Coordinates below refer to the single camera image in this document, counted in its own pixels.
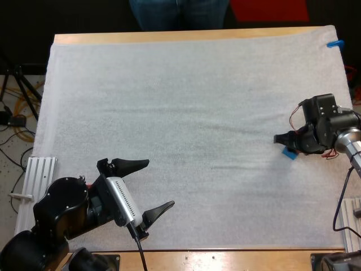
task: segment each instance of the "white towel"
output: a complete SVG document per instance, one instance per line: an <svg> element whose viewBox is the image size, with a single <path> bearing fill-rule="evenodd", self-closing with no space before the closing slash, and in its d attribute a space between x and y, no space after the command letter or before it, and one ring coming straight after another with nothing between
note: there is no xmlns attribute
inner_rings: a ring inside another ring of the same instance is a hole
<svg viewBox="0 0 361 271"><path fill-rule="evenodd" d="M340 247L332 231L345 155L293 161L273 144L296 105L333 93L351 107L334 27L284 37L56 45L35 156L56 177L99 175L96 162L150 159L125 177L140 210L175 200L144 249ZM294 116L304 124L302 110ZM351 178L355 188L357 176ZM71 241L136 249L112 221Z"/></svg>

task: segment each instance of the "black cable on floor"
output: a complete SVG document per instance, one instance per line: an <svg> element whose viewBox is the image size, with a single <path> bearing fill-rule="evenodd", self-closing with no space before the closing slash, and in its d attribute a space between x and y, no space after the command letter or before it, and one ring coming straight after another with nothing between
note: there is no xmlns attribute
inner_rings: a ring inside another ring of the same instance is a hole
<svg viewBox="0 0 361 271"><path fill-rule="evenodd" d="M5 155L6 158L8 158L8 160L10 162L12 162L14 165L17 165L19 168L21 168L23 171L25 170L24 167L20 164L18 164L17 162L15 162L14 160L12 160L1 148L0 148L0 152L2 152L2 154Z"/></svg>
<svg viewBox="0 0 361 271"><path fill-rule="evenodd" d="M12 187L10 193L14 193L15 187L16 187L16 185L19 183L19 181L20 181L20 179L22 178L22 176L24 175L24 173L25 173L25 171L23 171L23 172L20 174L19 178L17 178L17 180L16 180L14 186ZM17 213L17 210L14 208L14 205L12 205L12 198L10 198L10 205L11 205L11 208L14 210L14 212Z"/></svg>
<svg viewBox="0 0 361 271"><path fill-rule="evenodd" d="M338 205L337 205L337 208L336 208L336 212L334 213L332 229L333 229L334 231L350 230L350 231L352 231L354 234L356 234L358 238L361 238L361 235L358 234L357 231L355 231L354 229L352 229L352 228L350 228L350 227L342 227L342 228L336 229L337 216L338 216L338 213L339 213L339 211L340 211L340 207L341 207L341 204L342 204L342 200L344 199L345 191L346 191L346 188L347 188L347 184L349 183L349 178L350 178L351 172L352 172L353 170L354 170L354 167L351 167L351 168L349 168L349 171L347 172L347 175L346 175L346 178L345 178L344 187L342 188L341 195L340 195L340 199L338 200Z"/></svg>
<svg viewBox="0 0 361 271"><path fill-rule="evenodd" d="M24 155L28 152L28 151L31 151L33 149L33 147L31 148L28 148L27 150L25 150L22 154L21 154L21 157L20 157L20 165L26 169L26 167L23 166L23 158L24 158Z"/></svg>
<svg viewBox="0 0 361 271"><path fill-rule="evenodd" d="M20 133L29 133L29 134L31 134L31 135L33 135L33 136L35 135L35 133L32 132L32 131L30 131L30 130L22 130L22 131L19 131L19 132L15 133L15 134L11 135L7 140L5 140L4 142L0 143L0 146L5 145L7 142L9 142L9 140L10 140L11 138L13 138L14 136L16 136L17 134L20 134Z"/></svg>
<svg viewBox="0 0 361 271"><path fill-rule="evenodd" d="M0 132L4 132L7 128L9 128L9 126L6 126L4 129L0 130Z"/></svg>

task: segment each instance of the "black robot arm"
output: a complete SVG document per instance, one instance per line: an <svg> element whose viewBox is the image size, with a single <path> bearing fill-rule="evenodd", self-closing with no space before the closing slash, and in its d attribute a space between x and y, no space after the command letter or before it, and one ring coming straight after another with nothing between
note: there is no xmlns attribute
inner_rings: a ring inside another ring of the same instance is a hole
<svg viewBox="0 0 361 271"><path fill-rule="evenodd" d="M359 129L361 125L359 115L353 110L338 107L332 94L305 99L298 106L303 109L305 126L274 136L274 143L281 143L292 151L322 154L335 148L337 138L343 132Z"/></svg>
<svg viewBox="0 0 361 271"><path fill-rule="evenodd" d="M145 168L148 163L149 160L122 159L108 163L108 159L103 159L97 164L100 176L91 186L87 186L84 177L54 181L34 205L36 224L32 230L19 233L2 250L0 270L55 270L69 252L67 240L112 220L118 226L126 226L137 242L147 237L147 229L174 201L142 215L121 177Z"/></svg>

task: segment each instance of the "jeans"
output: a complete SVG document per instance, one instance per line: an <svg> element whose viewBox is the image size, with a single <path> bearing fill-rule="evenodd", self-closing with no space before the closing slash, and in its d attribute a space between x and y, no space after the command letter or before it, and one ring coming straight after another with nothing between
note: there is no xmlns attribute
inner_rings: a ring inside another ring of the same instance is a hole
<svg viewBox="0 0 361 271"><path fill-rule="evenodd" d="M229 0L129 0L144 31L223 28Z"/></svg>

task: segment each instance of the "wooden table edge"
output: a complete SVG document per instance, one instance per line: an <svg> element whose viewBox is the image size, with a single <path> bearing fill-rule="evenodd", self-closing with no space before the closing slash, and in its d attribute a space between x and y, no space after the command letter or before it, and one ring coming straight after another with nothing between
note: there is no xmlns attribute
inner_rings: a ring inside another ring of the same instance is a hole
<svg viewBox="0 0 361 271"><path fill-rule="evenodd" d="M164 41L200 41L230 38L257 38L299 34L319 27L278 27L222 30L168 31L168 32L122 32L122 33L84 33L56 34L56 44L104 44Z"/></svg>
<svg viewBox="0 0 361 271"><path fill-rule="evenodd" d="M312 253L344 252L343 249L304 248L303 250L218 250L218 251L145 251L148 270L152 271L311 271ZM95 252L116 254L121 258L121 271L143 270L137 251ZM71 253L63 260L63 266Z"/></svg>

